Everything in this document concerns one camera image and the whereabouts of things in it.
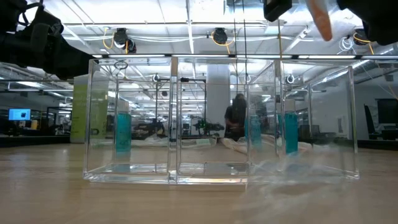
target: fluorescent light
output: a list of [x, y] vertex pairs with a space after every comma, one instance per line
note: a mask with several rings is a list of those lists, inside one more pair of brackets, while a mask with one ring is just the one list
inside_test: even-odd
[[[163, 99], [158, 99], [157, 101], [169, 102], [169, 100], [163, 100]], [[181, 101], [184, 101], [184, 102], [205, 102], [206, 100], [204, 100], [204, 99], [202, 99], [202, 100], [182, 99]]]
[[37, 90], [37, 89], [9, 89], [9, 90], [7, 90], [7, 91], [40, 91], [40, 90]]
[[363, 55], [362, 59], [398, 59], [396, 55]]
[[173, 57], [228, 57], [228, 55], [172, 55]]
[[355, 63], [355, 64], [353, 65], [353, 68], [359, 67], [359, 66], [361, 66], [361, 65], [363, 65], [363, 64], [365, 64], [366, 62], [369, 62], [369, 61], [370, 61], [370, 60], [363, 60], [363, 61], [361, 61], [361, 62]]
[[54, 96], [65, 97], [65, 96], [63, 96], [63, 95], [61, 95], [59, 93], [53, 93], [53, 92], [49, 92], [49, 93], [53, 94]]
[[109, 52], [106, 49], [100, 49], [100, 51], [106, 52], [107, 54], [109, 54]]
[[64, 90], [64, 89], [61, 89], [61, 90], [43, 90], [43, 91], [51, 91], [51, 92], [55, 92], [55, 91], [73, 91], [73, 90]]
[[355, 55], [299, 55], [298, 59], [353, 59]]
[[[237, 58], [279, 59], [280, 55], [237, 55]], [[283, 59], [292, 58], [291, 55], [282, 55]]]
[[25, 86], [30, 86], [30, 87], [42, 87], [42, 85], [38, 84], [38, 83], [34, 83], [34, 82], [17, 82], [18, 84], [22, 84]]
[[165, 55], [129, 55], [129, 54], [113, 54], [109, 55], [109, 57], [114, 57], [114, 58], [132, 58], [132, 57], [164, 57]]

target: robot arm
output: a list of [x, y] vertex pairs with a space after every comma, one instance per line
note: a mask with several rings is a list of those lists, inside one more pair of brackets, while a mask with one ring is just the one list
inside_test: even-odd
[[[32, 7], [38, 9], [28, 24], [24, 13]], [[21, 14], [24, 22], [18, 21]], [[42, 1], [28, 5], [25, 0], [0, 0], [0, 21], [1, 62], [42, 68], [62, 80], [88, 73], [94, 57], [67, 43], [61, 20], [44, 11]], [[26, 28], [17, 31], [18, 24]]]

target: blue screen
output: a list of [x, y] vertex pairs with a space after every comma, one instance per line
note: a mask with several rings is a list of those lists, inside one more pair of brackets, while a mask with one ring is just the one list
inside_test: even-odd
[[10, 109], [8, 112], [10, 121], [28, 121], [30, 120], [30, 109]]

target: cable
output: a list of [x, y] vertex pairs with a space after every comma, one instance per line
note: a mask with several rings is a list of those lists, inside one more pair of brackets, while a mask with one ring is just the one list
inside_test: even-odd
[[398, 100], [397, 95], [394, 93], [394, 90], [392, 90], [391, 85], [388, 85], [388, 88], [390, 89], [391, 93], [394, 95], [395, 99]]
[[[105, 37], [105, 35], [106, 35], [106, 31], [108, 31], [108, 28], [105, 28], [104, 37]], [[104, 47], [106, 47], [107, 49], [111, 49], [111, 48], [113, 47], [113, 38], [114, 38], [114, 32], [113, 32], [113, 34], [112, 34], [112, 44], [111, 44], [110, 47], [108, 47], [108, 46], [105, 44], [105, 39], [103, 39], [103, 40], [102, 40], [102, 43], [104, 44]]]
[[219, 44], [219, 43], [217, 43], [215, 40], [214, 40], [214, 31], [211, 33], [211, 39], [213, 40], [213, 42], [216, 44], [216, 45], [220, 45], [220, 46], [226, 46], [226, 50], [228, 51], [228, 54], [230, 54], [230, 52], [229, 52], [229, 47], [228, 47], [228, 45], [229, 44], [232, 44], [234, 41], [235, 41], [235, 37], [234, 37], [234, 39], [233, 40], [231, 40], [231, 42], [230, 43], [225, 43], [225, 44]]
[[361, 41], [361, 42], [364, 42], [364, 43], [370, 43], [370, 42], [371, 42], [371, 41], [369, 41], [369, 40], [363, 40], [363, 39], [357, 38], [357, 37], [355, 36], [356, 34], [358, 34], [358, 33], [355, 33], [355, 34], [353, 35], [354, 39], [356, 39], [356, 40], [358, 40], [358, 41]]
[[374, 54], [374, 51], [373, 51], [371, 43], [368, 43], [368, 45], [369, 45], [369, 48], [371, 49], [372, 54]]

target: transparent plastic container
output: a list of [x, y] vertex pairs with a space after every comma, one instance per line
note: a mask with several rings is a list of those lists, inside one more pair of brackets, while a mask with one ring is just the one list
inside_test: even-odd
[[[234, 185], [359, 177], [353, 67], [361, 61], [152, 56], [91, 61], [85, 179]], [[243, 109], [234, 104], [238, 95]], [[107, 107], [94, 106], [104, 101]], [[131, 147], [123, 152], [120, 111], [131, 119]], [[294, 125], [286, 125], [288, 112]], [[91, 130], [98, 121], [105, 135]], [[289, 137], [298, 140], [297, 152], [286, 150]]]

